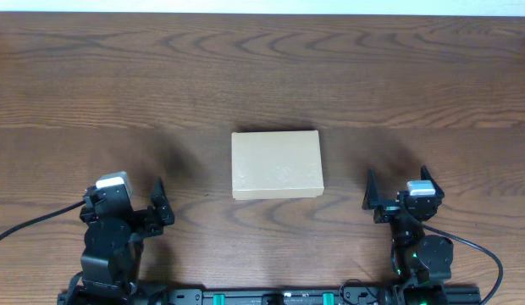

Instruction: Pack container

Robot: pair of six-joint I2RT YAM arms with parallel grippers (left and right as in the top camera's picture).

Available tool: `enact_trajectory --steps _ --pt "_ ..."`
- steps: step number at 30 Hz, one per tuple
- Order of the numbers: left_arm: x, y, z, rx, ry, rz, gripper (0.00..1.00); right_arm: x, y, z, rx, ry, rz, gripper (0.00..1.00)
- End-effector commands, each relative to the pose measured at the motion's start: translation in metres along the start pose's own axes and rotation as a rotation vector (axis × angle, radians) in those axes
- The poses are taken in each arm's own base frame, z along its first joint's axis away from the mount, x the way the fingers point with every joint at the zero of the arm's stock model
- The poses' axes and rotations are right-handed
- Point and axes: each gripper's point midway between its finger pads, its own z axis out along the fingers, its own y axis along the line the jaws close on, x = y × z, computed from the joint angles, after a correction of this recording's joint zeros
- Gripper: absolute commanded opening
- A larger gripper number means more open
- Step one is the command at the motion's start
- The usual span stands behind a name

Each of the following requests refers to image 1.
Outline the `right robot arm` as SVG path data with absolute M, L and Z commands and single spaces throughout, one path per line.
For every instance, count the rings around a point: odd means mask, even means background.
M 362 209 L 373 211 L 373 222 L 391 230 L 390 261 L 398 279 L 379 289 L 379 304 L 446 304 L 443 284 L 451 277 L 453 243 L 427 235 L 423 224 L 437 214 L 445 193 L 423 166 L 420 178 L 406 183 L 394 199 L 379 195 L 375 175 L 367 172 Z

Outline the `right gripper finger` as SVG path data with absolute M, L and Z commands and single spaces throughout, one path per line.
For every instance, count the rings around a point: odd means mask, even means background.
M 432 183 L 432 186 L 434 187 L 435 194 L 434 196 L 438 199 L 443 199 L 445 197 L 445 193 L 443 190 L 439 187 L 435 179 L 432 177 L 432 175 L 429 173 L 429 170 L 426 165 L 423 165 L 420 169 L 420 175 L 422 180 L 429 180 Z
M 370 169 L 367 172 L 367 186 L 362 200 L 363 210 L 374 210 L 385 205 L 385 200 L 379 198 L 378 188 L 375 181 L 374 172 Z

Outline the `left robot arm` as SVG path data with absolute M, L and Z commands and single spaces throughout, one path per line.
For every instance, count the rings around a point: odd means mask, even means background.
M 104 175 L 86 189 L 80 219 L 87 224 L 82 270 L 73 276 L 59 304 L 166 304 L 164 285 L 139 282 L 143 241 L 174 224 L 163 181 L 150 193 L 151 205 L 134 210 L 125 172 Z

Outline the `cardboard box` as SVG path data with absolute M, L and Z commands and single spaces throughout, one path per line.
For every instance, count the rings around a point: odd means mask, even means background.
M 322 195 L 319 133 L 316 130 L 233 133 L 231 180 L 236 200 Z

